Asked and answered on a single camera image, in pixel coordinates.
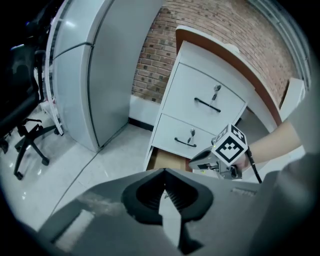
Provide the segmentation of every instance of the human arm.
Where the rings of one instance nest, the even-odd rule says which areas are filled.
[[[272,133],[255,141],[249,148],[256,164],[281,157],[301,146],[301,141],[289,120],[280,124]],[[249,167],[248,157],[243,154],[235,162],[239,169]]]

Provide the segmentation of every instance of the white tile floor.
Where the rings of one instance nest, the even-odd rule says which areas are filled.
[[[30,118],[41,119],[44,127],[53,125],[42,112]],[[28,122],[27,129],[34,125]],[[18,155],[14,146],[21,137],[14,130],[7,138],[8,152],[0,152],[1,187],[15,216],[39,230],[55,207],[61,208],[88,188],[141,172],[150,137],[150,131],[128,124],[96,155],[68,134],[60,136],[52,131],[35,141],[50,164],[41,164],[31,147],[19,168],[25,176],[17,180],[13,174]]]

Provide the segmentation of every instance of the white filing cabinet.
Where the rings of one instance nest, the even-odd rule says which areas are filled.
[[[212,100],[216,85],[221,88]],[[189,159],[209,147],[227,124],[238,121],[253,93],[254,87],[234,67],[184,41],[166,86],[144,170],[154,147]]]

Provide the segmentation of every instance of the black office chair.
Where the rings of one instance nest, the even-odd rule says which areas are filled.
[[[29,119],[28,116],[44,100],[42,83],[42,64],[44,51],[36,51],[33,46],[22,45],[10,50],[5,79],[0,94],[0,138],[3,138],[14,127],[17,127],[19,135],[24,138],[15,148],[18,151],[14,167],[14,175],[21,180],[23,175],[18,171],[21,160],[30,145],[42,158],[42,164],[48,165],[49,159],[37,148],[34,140],[43,134],[55,129],[55,125],[43,128],[37,124],[31,131],[27,131],[25,124],[28,121],[41,122],[41,120]],[[34,77],[34,68],[38,71],[38,83]]]

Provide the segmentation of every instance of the brown wooden desk edge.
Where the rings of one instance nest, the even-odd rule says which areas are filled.
[[[282,123],[280,114],[274,104],[272,98],[270,97],[268,91],[261,83],[260,79],[250,70],[247,65],[245,65],[240,59],[233,55],[223,46],[205,38],[199,34],[187,31],[184,29],[177,29],[175,31],[176,35],[176,54],[178,54],[183,41],[187,41],[191,44],[197,45],[213,54],[219,56],[229,64],[231,64],[235,69],[237,69],[248,81],[255,87],[255,91],[263,100],[266,107],[269,109],[275,123],[279,126]]]

